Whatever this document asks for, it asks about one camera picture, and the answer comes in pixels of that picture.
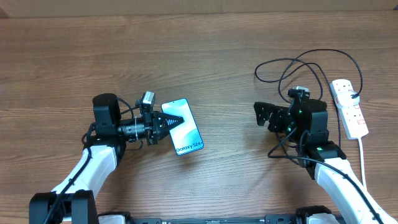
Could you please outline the Samsung Galaxy smartphone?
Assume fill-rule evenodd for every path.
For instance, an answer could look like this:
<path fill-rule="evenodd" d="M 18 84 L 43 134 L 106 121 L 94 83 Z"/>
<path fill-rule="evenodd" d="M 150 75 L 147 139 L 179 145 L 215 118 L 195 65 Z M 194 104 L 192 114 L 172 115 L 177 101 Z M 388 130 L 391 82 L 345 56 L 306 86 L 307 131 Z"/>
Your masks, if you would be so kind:
<path fill-rule="evenodd" d="M 193 113 L 186 98 L 163 103 L 162 112 L 183 118 L 183 123 L 170 130 L 170 137 L 178 156 L 204 148 Z"/>

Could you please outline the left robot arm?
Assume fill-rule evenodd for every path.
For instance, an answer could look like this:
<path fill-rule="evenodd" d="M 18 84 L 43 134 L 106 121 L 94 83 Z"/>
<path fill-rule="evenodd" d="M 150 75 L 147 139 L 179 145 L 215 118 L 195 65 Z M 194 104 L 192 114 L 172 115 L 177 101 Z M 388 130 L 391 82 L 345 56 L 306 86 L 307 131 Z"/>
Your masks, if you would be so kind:
<path fill-rule="evenodd" d="M 81 139 L 81 159 L 52 191 L 36 193 L 31 198 L 29 223 L 134 223 L 128 212 L 99 214 L 95 198 L 107 177 L 120 165 L 127 142 L 158 144 L 184 119 L 155 111 L 155 95 L 151 91 L 136 102 L 140 116 L 123 120 L 120 102 L 122 99 L 113 93 L 93 98 L 95 122 Z"/>

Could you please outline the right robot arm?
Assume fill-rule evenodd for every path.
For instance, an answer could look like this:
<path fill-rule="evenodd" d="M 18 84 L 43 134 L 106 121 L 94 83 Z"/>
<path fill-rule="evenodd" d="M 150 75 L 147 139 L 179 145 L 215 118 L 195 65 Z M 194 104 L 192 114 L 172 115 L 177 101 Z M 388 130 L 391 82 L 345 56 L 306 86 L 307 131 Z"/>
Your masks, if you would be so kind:
<path fill-rule="evenodd" d="M 296 159 L 330 196 L 346 223 L 395 223 L 355 176 L 345 153 L 329 140 L 324 101 L 293 100 L 289 107 L 254 104 L 257 123 L 296 143 Z"/>

